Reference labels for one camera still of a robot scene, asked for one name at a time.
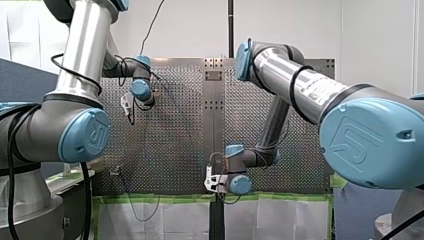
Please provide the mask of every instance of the metal bracket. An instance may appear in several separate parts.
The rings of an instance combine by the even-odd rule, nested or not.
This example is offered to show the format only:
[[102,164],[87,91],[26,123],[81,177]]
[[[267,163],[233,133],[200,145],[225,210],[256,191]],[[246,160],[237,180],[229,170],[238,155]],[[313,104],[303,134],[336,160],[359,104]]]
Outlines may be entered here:
[[227,193],[227,189],[225,188],[227,178],[227,175],[212,175],[212,166],[207,166],[205,187],[209,192]]
[[222,71],[206,71],[206,81],[222,81]]

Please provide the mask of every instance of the black pole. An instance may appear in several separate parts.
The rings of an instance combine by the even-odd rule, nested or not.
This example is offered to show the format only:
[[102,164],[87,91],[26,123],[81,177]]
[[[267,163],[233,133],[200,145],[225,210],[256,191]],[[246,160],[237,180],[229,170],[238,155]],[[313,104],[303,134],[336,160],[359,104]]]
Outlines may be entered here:
[[[214,159],[214,173],[221,173],[223,159]],[[225,240],[224,202],[215,194],[209,207],[209,240]]]
[[228,0],[228,56],[234,58],[234,0]]

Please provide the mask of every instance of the pegboard panel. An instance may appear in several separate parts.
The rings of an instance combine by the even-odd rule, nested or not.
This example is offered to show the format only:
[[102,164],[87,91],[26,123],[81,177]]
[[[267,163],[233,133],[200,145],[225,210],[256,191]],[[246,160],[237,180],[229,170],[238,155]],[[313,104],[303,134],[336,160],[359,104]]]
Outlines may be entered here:
[[[318,71],[334,76],[332,60],[308,60]],[[104,79],[101,101],[112,129],[104,154],[103,171],[93,180],[95,195],[126,192],[122,179],[110,171],[121,166],[122,178],[134,193],[205,193],[203,186],[208,156],[224,145],[256,144],[272,96],[253,84],[234,78],[234,61],[211,68],[205,59],[156,59],[153,79],[156,105],[148,112],[136,109],[131,126],[120,106],[131,79],[123,87],[118,79]],[[258,191],[322,193],[329,188],[329,174],[321,153],[317,129],[291,113],[287,139],[280,146],[282,160],[267,170],[252,169]]]
[[[117,79],[104,79],[101,101],[112,121],[104,171],[94,178],[96,195],[125,192],[123,177],[131,192],[189,194],[205,192],[202,79],[203,63],[176,65],[153,62],[156,103],[152,110],[136,108],[131,126],[120,106],[131,79],[123,87]],[[110,171],[121,166],[122,176]]]
[[[307,60],[317,71],[334,77],[333,60]],[[225,67],[225,137],[229,144],[254,147],[259,140],[273,96],[234,77]],[[318,129],[290,110],[288,135],[279,146],[281,160],[267,169],[249,169],[256,191],[326,193],[331,169],[319,147]]]

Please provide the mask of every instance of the light blue joint cap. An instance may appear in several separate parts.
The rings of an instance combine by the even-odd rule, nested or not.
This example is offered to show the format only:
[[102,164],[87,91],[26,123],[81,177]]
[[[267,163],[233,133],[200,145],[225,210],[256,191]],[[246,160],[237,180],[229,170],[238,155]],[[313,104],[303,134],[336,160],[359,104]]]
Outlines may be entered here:
[[150,58],[146,55],[137,55],[135,56],[135,59],[141,63],[146,64],[147,66],[150,66]]
[[237,145],[228,145],[225,148],[225,157],[230,158],[244,151],[244,146],[242,144]]
[[24,104],[31,104],[30,102],[4,102],[0,103],[0,111],[5,111]]
[[424,100],[424,93],[418,93],[417,95],[412,96],[412,100]]
[[120,12],[128,11],[130,0],[112,0],[112,3],[115,4],[115,7]]
[[252,49],[248,42],[242,43],[237,51],[235,72],[236,78],[241,81],[247,81],[249,78],[250,58]]
[[149,101],[152,96],[152,90],[150,89],[149,84],[142,79],[134,80],[131,84],[130,90],[132,95],[141,102]]
[[238,175],[231,180],[230,192],[235,195],[246,195],[253,189],[252,180],[246,175]]
[[357,185],[424,184],[424,116],[401,103],[361,98],[339,105],[321,124],[320,144],[334,171]]
[[59,157],[65,163],[89,162],[102,154],[110,133],[110,120],[98,108],[89,108],[72,119],[59,142]]

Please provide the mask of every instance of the robotic arm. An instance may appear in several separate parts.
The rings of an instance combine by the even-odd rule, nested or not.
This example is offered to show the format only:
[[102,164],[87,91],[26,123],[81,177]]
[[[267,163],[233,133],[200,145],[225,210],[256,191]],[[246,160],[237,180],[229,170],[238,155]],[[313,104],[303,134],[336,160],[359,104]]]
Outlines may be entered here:
[[424,106],[419,96],[405,99],[369,84],[346,86],[303,66],[294,47],[250,40],[238,50],[236,76],[275,97],[255,149],[227,146],[225,181],[214,182],[223,187],[221,192],[247,194],[252,182],[246,168],[273,163],[288,104],[319,126],[325,159],[348,181],[382,189],[424,183]]
[[[146,105],[154,104],[148,58],[119,59],[113,50],[110,26],[118,19],[119,11],[127,9],[128,1],[45,3],[59,21],[70,27],[69,37],[62,63],[57,63],[61,70],[56,89],[44,96],[41,105],[0,103],[1,216],[8,216],[12,205],[8,200],[15,200],[13,218],[0,219],[1,239],[17,239],[9,234],[10,219],[14,219],[21,239],[63,238],[62,200],[51,196],[40,163],[89,162],[102,154],[111,124],[98,98],[102,74],[132,77],[131,97]],[[9,178],[11,163],[14,177]],[[9,191],[12,184],[11,189],[8,187],[11,179],[14,195]],[[39,222],[46,229],[34,232]]]

